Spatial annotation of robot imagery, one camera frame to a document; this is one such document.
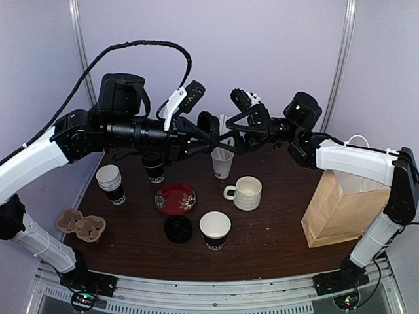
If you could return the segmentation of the stack of paper cups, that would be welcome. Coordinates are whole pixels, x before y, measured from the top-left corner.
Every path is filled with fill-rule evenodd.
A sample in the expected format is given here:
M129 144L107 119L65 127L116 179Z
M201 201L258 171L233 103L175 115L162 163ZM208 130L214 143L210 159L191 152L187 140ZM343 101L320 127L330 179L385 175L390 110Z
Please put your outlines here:
M108 164L99 168L96 172L96 180L113 205L122 205L125 202L122 175L116 165Z

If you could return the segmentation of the black white paper cup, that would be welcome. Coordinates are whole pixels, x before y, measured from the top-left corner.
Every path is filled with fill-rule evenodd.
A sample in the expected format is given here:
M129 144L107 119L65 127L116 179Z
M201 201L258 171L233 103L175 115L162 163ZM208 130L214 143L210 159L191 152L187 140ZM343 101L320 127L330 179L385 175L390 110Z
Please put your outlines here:
M163 166L160 167L156 167L154 169L150 169L150 168L146 168L144 167L146 172L147 172L147 176L149 178L149 180L154 183L154 184L158 184L161 183L164 178L164 164Z
M220 211L210 211L204 214L200 219L199 228L207 248L213 251L222 249L231 226L230 218Z

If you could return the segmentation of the cardboard cup carrier tray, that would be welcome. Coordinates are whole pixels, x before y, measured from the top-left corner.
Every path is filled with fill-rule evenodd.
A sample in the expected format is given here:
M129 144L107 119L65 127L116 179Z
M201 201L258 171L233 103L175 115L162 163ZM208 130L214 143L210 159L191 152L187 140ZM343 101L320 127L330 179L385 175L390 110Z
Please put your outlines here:
M66 209L57 218L56 227L65 234L74 233L78 239L87 243L97 243L106 228L104 218L84 216L77 209Z

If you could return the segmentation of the stack of black lids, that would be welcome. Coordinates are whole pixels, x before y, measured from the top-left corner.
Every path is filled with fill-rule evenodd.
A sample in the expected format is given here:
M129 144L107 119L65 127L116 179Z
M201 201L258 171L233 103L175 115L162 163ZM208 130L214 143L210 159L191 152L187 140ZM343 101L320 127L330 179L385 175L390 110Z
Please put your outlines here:
M192 237L192 223L183 216L170 216L164 222L164 233L172 243L186 243Z

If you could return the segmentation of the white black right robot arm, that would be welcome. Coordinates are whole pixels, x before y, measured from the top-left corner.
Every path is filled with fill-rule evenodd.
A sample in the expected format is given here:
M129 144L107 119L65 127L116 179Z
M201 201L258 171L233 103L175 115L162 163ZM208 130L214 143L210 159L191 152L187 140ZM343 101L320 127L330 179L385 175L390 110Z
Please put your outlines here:
M306 92L297 92L284 109L282 118L273 118L260 98L235 88L230 98L240 114L229 118L230 130L222 139L233 138L232 146L219 146L243 155L266 143L289 143L288 153L300 166L331 170L363 177L390 188L387 205L367 228L336 274L340 288L350 288L361 277L361 269L384 251L385 245L404 226L412 223L418 208L418 169L410 148L380 150L346 144L312 129L322 114L317 101Z

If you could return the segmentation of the brown paper bag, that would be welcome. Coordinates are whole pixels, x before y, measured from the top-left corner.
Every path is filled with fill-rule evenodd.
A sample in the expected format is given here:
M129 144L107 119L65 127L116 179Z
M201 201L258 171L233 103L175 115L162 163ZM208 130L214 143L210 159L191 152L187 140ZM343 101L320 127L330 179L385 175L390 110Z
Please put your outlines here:
M315 165L323 175L301 220L310 248L355 240L367 229L388 202L396 159L391 150L320 144Z

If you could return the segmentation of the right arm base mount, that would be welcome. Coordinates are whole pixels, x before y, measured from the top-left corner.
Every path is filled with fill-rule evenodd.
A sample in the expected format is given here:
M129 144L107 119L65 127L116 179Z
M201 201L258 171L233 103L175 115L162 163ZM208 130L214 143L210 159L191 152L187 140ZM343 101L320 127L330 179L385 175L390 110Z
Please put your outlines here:
M350 260L340 268L328 273L319 273L312 278L318 296L331 295L334 305L343 311L356 309L361 304L361 285L369 283L365 267L360 268Z

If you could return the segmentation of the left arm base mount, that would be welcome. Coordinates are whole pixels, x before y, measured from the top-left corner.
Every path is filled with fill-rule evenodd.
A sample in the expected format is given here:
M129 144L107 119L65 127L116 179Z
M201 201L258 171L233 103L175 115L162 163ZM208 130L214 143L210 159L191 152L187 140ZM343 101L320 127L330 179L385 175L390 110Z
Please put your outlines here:
M115 276L89 271L80 263L76 263L75 268L67 273L54 270L60 284L71 292L70 305L76 312L86 313L94 308L100 296L114 295L117 285Z

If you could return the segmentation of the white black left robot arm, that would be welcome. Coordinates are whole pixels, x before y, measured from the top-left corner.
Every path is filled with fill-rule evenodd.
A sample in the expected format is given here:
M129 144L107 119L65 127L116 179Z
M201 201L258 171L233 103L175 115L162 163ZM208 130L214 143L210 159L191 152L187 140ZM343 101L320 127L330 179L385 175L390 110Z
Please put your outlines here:
M159 154L165 164L211 152L219 141L216 117L203 111L194 124L186 118L205 89L198 82L175 91L173 112L164 120L140 115L150 111L145 79L126 73L103 76L99 100L89 110L71 111L40 138L1 166L1 239L20 243L55 267L79 290L94 285L82 252L60 243L30 217L18 192L44 174L72 164L93 152L132 148Z

